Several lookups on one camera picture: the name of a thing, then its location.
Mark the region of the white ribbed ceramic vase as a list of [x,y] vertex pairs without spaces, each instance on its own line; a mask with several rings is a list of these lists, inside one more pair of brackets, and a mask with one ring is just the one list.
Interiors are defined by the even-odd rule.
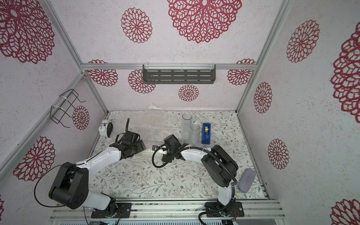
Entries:
[[147,149],[143,150],[142,153],[149,153],[149,154],[151,153],[151,154],[153,154],[156,150],[158,150],[157,153],[160,153],[160,154],[163,154],[163,155],[167,154],[166,148],[158,146],[158,145],[153,145],[150,148],[147,148]]

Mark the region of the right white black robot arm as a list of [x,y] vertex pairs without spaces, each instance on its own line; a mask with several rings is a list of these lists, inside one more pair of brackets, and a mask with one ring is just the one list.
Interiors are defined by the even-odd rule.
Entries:
[[212,148],[200,148],[181,144],[174,135],[164,139],[164,144],[154,146],[155,153],[164,151],[162,165],[156,165],[154,156],[152,164],[156,168],[163,168],[175,159],[202,163],[212,180],[218,185],[217,202],[220,207],[229,207],[235,199],[234,186],[237,185],[236,174],[239,169],[237,163],[219,145]]

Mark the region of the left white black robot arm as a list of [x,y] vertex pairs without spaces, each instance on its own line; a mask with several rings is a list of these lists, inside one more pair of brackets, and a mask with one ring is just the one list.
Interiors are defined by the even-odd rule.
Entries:
[[140,135],[126,131],[104,151],[78,163],[65,163],[60,166],[49,191],[49,198],[70,209],[79,207],[94,208],[101,211],[114,211],[114,199],[105,194],[89,190],[89,179],[105,167],[122,159],[130,158],[145,150]]

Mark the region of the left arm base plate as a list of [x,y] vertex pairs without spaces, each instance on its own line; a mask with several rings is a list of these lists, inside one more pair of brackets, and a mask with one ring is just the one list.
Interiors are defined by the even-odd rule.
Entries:
[[112,203],[105,210],[94,209],[91,218],[129,218],[132,204],[125,203]]

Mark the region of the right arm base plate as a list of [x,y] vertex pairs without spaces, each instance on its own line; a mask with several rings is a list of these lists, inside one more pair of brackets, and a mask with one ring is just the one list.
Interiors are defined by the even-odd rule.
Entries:
[[[219,202],[206,202],[205,203],[205,209],[207,212],[215,211],[223,207]],[[241,202],[235,201],[232,203],[229,207],[226,209],[219,211],[219,212],[213,212],[213,213],[207,213],[207,217],[244,217],[244,209]]]

